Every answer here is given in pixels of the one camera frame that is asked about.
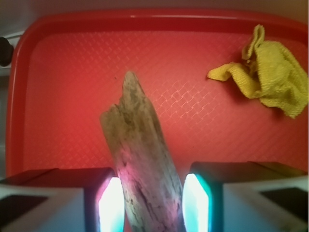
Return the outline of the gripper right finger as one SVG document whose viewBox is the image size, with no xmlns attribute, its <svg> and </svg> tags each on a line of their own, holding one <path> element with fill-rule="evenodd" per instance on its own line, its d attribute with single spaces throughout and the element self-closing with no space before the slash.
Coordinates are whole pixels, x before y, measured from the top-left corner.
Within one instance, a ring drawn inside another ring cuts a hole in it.
<svg viewBox="0 0 309 232">
<path fill-rule="evenodd" d="M 309 176 L 278 162 L 194 162 L 183 187 L 189 232 L 306 232 Z"/>
</svg>

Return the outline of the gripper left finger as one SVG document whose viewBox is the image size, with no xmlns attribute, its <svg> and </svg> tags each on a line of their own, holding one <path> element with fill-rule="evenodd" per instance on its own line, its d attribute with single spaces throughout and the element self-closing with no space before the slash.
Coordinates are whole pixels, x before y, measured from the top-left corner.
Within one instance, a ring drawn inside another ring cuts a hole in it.
<svg viewBox="0 0 309 232">
<path fill-rule="evenodd" d="M 110 167 L 28 170 L 0 182 L 3 232 L 121 232 L 120 179 Z"/>
</svg>

